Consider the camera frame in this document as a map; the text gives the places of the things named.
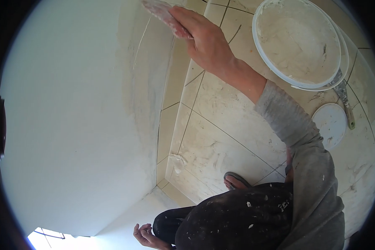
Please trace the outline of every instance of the person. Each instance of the person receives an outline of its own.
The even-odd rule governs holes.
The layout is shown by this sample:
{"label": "person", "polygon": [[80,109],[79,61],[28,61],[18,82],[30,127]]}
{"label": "person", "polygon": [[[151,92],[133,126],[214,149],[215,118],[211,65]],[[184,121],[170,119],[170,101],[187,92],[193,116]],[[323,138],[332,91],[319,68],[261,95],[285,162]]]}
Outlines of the person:
{"label": "person", "polygon": [[344,206],[336,194],[334,163],[310,116],[275,83],[237,59],[218,26],[182,7],[169,12],[194,38],[186,40],[192,60],[255,103],[255,111],[286,144],[290,164],[285,183],[251,187],[239,175],[226,173],[230,191],[193,207],[165,211],[153,226],[136,224],[135,238],[161,250],[342,249]]}

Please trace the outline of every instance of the grey long-sleeve shirt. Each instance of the grey long-sleeve shirt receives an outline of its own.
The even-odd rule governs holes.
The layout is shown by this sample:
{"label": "grey long-sleeve shirt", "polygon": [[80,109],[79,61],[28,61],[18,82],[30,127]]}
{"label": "grey long-sleeve shirt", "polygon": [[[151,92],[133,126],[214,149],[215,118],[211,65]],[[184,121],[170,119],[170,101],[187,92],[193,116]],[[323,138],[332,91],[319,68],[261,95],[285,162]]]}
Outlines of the grey long-sleeve shirt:
{"label": "grey long-sleeve shirt", "polygon": [[264,117],[293,157],[293,222],[278,249],[342,249],[344,206],[337,196],[335,166],[310,116],[275,83],[267,81],[255,111]]}

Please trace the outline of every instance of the white bucket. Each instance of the white bucket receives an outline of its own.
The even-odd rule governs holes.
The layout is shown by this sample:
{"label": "white bucket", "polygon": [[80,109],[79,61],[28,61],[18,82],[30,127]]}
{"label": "white bucket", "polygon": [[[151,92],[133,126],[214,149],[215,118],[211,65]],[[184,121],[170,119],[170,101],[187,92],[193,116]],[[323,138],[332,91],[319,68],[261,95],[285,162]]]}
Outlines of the white bucket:
{"label": "white bucket", "polygon": [[292,87],[323,91],[346,75],[348,52],[339,28],[307,0],[264,1],[252,29],[261,58]]}

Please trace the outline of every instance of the paint-stained pants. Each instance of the paint-stained pants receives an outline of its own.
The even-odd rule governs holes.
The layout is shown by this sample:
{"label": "paint-stained pants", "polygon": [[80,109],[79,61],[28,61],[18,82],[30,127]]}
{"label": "paint-stained pants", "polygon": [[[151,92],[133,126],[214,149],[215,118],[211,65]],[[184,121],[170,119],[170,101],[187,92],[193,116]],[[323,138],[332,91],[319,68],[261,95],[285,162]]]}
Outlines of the paint-stained pants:
{"label": "paint-stained pants", "polygon": [[276,249],[289,234],[293,183],[265,183],[167,210],[154,234],[177,249]]}

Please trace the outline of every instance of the scraper handle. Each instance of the scraper handle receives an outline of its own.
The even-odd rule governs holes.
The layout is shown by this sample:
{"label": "scraper handle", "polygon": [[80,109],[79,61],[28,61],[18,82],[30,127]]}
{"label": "scraper handle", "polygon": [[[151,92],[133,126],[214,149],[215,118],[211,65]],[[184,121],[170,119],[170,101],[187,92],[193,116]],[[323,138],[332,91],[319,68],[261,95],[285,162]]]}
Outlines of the scraper handle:
{"label": "scraper handle", "polygon": [[350,130],[353,130],[355,128],[355,119],[353,115],[353,108],[350,107],[350,105],[344,106],[344,111],[347,115],[347,125],[349,126]]}

